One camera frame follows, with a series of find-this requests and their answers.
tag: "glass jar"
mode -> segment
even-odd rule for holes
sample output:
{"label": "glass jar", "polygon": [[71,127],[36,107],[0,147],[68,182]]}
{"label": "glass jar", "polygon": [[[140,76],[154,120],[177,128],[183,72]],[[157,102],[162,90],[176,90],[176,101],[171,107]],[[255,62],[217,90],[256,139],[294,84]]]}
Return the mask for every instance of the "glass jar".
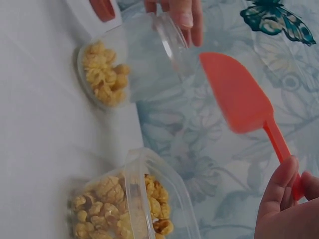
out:
{"label": "glass jar", "polygon": [[77,65],[87,95],[110,109],[181,84],[194,62],[169,14],[146,13],[81,47]]}

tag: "finger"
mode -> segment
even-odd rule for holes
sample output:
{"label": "finger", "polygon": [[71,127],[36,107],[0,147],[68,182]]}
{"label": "finger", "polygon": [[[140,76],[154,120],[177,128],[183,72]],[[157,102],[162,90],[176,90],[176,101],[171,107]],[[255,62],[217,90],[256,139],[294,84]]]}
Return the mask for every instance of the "finger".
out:
{"label": "finger", "polygon": [[276,169],[269,180],[261,200],[257,221],[263,217],[271,217],[280,212],[280,204],[285,193],[285,188],[296,175],[297,170],[298,161],[294,157],[284,160],[284,162]]}
{"label": "finger", "polygon": [[309,172],[304,172],[301,177],[301,182],[305,190],[307,200],[319,198],[319,178],[314,177]]}
{"label": "finger", "polygon": [[193,27],[193,15],[191,12],[192,0],[169,0],[169,10],[172,19],[182,29]]}
{"label": "finger", "polygon": [[201,0],[192,1],[194,25],[191,29],[191,40],[195,46],[201,46],[204,40],[204,17]]}
{"label": "finger", "polygon": [[157,10],[156,0],[144,0],[144,6],[145,6],[146,12],[156,13],[156,10]]}
{"label": "finger", "polygon": [[280,204],[281,211],[291,208],[292,206],[297,204],[297,201],[294,200],[294,197],[292,195],[292,186],[297,178],[297,174],[298,174],[298,171],[295,172],[294,176],[292,177],[287,187],[285,188],[283,199]]}
{"label": "finger", "polygon": [[163,12],[169,11],[169,2],[168,0],[161,0],[160,1],[160,6]]}
{"label": "finger", "polygon": [[190,31],[182,29],[181,32],[183,33],[187,46],[190,47],[190,44],[191,44]]}

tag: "tablecloth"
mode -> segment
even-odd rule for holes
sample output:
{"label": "tablecloth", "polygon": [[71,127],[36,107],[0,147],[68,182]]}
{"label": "tablecloth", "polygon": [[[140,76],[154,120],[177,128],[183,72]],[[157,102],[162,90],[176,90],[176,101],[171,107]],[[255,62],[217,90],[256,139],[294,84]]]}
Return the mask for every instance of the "tablecloth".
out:
{"label": "tablecloth", "polygon": [[143,146],[135,105],[110,117],[82,91],[83,32],[64,0],[0,1],[0,238],[69,239],[72,190]]}
{"label": "tablecloth", "polygon": [[[275,118],[300,160],[300,171],[319,175],[318,3],[202,2],[205,41],[192,49],[194,54],[218,51],[240,60],[274,104]],[[277,15],[253,7],[255,2],[273,4]],[[124,21],[144,12],[141,2],[119,4]],[[265,18],[244,21],[246,13],[258,11]],[[267,20],[272,25],[260,25]],[[280,20],[284,27],[274,23]],[[229,130],[199,63],[197,69],[188,85],[138,103],[144,144],[184,179],[203,239],[252,239],[261,197],[279,163],[264,132],[235,135]]]}

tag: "blue butterfly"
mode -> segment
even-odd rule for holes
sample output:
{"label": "blue butterfly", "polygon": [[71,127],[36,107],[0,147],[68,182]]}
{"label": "blue butterfly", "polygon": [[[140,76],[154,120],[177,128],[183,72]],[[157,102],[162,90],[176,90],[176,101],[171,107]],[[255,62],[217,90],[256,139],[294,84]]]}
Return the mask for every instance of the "blue butterfly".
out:
{"label": "blue butterfly", "polygon": [[277,35],[284,31],[290,41],[308,46],[316,44],[309,28],[292,12],[284,8],[281,0],[247,0],[253,5],[240,12],[253,31]]}

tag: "red object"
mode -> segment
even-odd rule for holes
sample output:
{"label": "red object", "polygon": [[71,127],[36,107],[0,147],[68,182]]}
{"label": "red object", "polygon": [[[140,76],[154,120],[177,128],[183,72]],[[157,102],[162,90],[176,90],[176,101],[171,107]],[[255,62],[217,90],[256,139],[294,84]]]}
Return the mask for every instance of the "red object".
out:
{"label": "red object", "polygon": [[[243,134],[263,128],[280,163],[289,158],[291,154],[275,122],[274,108],[245,66],[221,53],[204,52],[199,58],[230,129]],[[298,174],[293,197],[298,201],[303,196]]]}
{"label": "red object", "polygon": [[115,18],[115,13],[110,0],[90,0],[90,4],[102,22]]}

